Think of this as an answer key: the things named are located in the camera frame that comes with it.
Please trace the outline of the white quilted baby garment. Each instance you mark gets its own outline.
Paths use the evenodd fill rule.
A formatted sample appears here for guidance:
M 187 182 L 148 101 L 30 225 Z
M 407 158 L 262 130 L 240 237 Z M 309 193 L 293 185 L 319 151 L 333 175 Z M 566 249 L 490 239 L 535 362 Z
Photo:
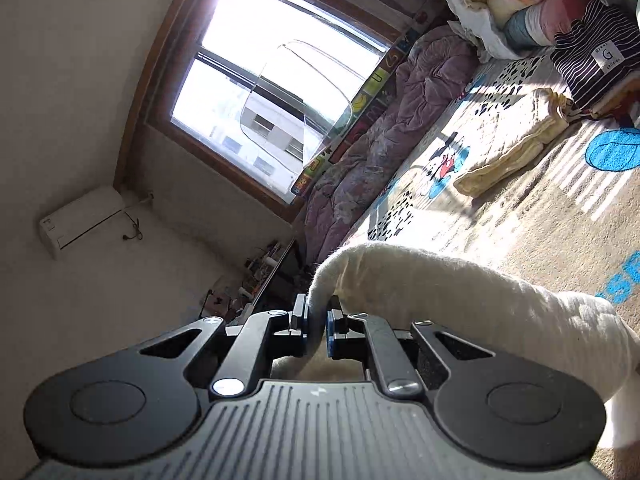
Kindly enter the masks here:
M 552 292 L 474 262 L 367 242 L 323 261 L 310 285 L 309 336 L 301 358 L 281 358 L 273 377 L 295 378 L 317 352 L 326 306 L 385 318 L 404 330 L 432 321 L 455 334 L 573 375 L 599 393 L 608 422 L 599 444 L 639 440 L 639 337 L 600 297 Z

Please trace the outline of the cluttered side table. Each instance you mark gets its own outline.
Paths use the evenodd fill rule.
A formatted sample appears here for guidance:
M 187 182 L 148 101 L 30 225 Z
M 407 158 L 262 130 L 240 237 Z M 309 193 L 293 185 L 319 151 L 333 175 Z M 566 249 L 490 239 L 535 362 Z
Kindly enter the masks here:
M 227 323 L 241 324 L 254 312 L 291 307 L 302 267 L 303 256 L 296 240 L 271 242 L 257 257 L 245 261 L 239 284 L 218 281 L 205 293 L 198 320 L 218 316 Z

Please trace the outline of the folded cream quilted cloth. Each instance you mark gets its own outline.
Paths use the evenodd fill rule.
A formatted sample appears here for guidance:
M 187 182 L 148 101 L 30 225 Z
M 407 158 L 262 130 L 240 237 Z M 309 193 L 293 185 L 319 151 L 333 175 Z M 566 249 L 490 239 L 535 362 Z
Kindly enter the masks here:
M 574 102 L 550 88 L 537 88 L 487 118 L 470 146 L 458 193 L 477 198 L 536 158 L 570 125 Z

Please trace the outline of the Mickey Mouse fleece blanket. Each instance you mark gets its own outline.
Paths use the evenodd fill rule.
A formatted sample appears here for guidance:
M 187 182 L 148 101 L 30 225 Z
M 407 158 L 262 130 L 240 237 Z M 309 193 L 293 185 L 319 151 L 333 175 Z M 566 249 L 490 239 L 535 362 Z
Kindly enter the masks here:
M 491 144 L 484 127 L 539 88 L 565 93 L 547 52 L 494 61 L 447 108 L 346 235 L 469 259 L 552 290 L 608 300 L 639 323 L 639 173 L 601 171 L 585 154 L 614 122 L 569 126 L 527 166 L 477 198 L 454 179 Z

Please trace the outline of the purple crumpled quilt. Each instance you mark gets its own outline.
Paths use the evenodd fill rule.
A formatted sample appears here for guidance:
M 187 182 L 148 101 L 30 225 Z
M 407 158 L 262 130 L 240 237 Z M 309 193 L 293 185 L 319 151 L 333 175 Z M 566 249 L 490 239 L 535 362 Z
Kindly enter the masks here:
M 416 40 L 395 72 L 395 99 L 311 190 L 304 219 L 308 266 L 341 245 L 477 66 L 475 47 L 448 25 Z

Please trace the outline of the white crumpled sheet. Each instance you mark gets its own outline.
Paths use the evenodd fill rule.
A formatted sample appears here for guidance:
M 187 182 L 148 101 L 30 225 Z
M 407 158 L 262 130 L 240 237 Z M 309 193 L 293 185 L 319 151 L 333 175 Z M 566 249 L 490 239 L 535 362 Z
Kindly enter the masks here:
M 506 36 L 498 29 L 488 6 L 473 0 L 446 0 L 451 12 L 458 18 L 460 26 L 469 35 L 480 40 L 485 51 L 499 60 L 520 60 L 523 55 L 514 51 Z

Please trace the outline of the navy striped garment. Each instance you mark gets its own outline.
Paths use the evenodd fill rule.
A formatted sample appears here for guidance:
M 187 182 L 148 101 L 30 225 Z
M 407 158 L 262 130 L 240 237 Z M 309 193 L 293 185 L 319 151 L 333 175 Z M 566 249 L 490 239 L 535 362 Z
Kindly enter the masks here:
M 569 32 L 555 35 L 551 61 L 575 107 L 602 115 L 639 80 L 638 23 L 620 6 L 592 0 Z

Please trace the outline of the white wall air conditioner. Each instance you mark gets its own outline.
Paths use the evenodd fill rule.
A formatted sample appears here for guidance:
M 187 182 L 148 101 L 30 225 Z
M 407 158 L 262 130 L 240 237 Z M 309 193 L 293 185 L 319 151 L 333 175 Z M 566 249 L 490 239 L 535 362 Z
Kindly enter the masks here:
M 101 186 L 42 218 L 39 235 L 52 258 L 58 259 L 71 244 L 124 209 L 119 192 Z

